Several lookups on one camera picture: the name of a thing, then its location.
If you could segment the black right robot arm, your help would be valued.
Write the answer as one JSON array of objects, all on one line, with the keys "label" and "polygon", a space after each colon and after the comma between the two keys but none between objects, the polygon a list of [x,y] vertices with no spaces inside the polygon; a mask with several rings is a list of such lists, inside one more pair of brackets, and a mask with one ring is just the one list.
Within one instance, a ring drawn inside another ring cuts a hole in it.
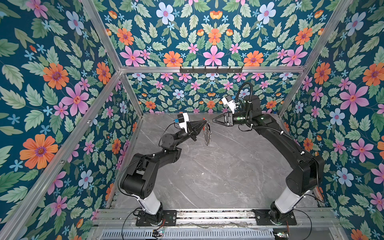
[{"label": "black right robot arm", "polygon": [[313,156],[305,148],[299,146],[279,125],[277,120],[261,110],[260,99],[257,96],[246,96],[240,103],[236,98],[225,96],[224,105],[230,111],[216,117],[213,122],[233,127],[245,125],[247,130],[256,131],[267,139],[283,155],[292,168],[286,177],[286,188],[271,204],[271,216],[281,217],[290,213],[305,194],[316,188],[323,179],[325,160]]}]

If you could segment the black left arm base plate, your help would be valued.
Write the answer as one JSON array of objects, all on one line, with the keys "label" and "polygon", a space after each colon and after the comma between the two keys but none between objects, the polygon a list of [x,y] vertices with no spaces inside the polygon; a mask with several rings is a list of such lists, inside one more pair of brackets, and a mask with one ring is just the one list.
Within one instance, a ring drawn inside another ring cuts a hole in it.
[{"label": "black left arm base plate", "polygon": [[159,210],[155,215],[150,215],[144,211],[139,211],[137,216],[136,226],[137,227],[160,227],[160,226],[171,226],[176,225],[177,220],[176,210]]}]

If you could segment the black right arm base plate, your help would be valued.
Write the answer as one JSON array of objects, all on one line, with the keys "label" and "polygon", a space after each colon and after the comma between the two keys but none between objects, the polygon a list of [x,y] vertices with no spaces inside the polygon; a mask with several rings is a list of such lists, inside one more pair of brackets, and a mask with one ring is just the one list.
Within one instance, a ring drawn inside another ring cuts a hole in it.
[{"label": "black right arm base plate", "polygon": [[289,225],[296,226],[297,221],[293,211],[285,214],[281,214],[277,210],[270,209],[253,209],[252,212],[255,214],[255,219],[258,226],[281,226]]}]

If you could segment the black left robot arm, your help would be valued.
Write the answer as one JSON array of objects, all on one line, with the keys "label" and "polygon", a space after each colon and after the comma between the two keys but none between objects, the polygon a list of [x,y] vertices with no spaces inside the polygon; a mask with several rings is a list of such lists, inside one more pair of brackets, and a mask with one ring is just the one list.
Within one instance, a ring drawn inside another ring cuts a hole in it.
[{"label": "black left robot arm", "polygon": [[182,153],[180,144],[189,139],[196,141],[201,132],[207,131],[209,134],[211,131],[209,122],[205,119],[179,123],[179,128],[174,134],[162,135],[159,152],[135,154],[119,177],[119,190],[124,195],[135,198],[148,215],[155,216],[162,210],[162,203],[153,192],[159,169],[179,160]]}]

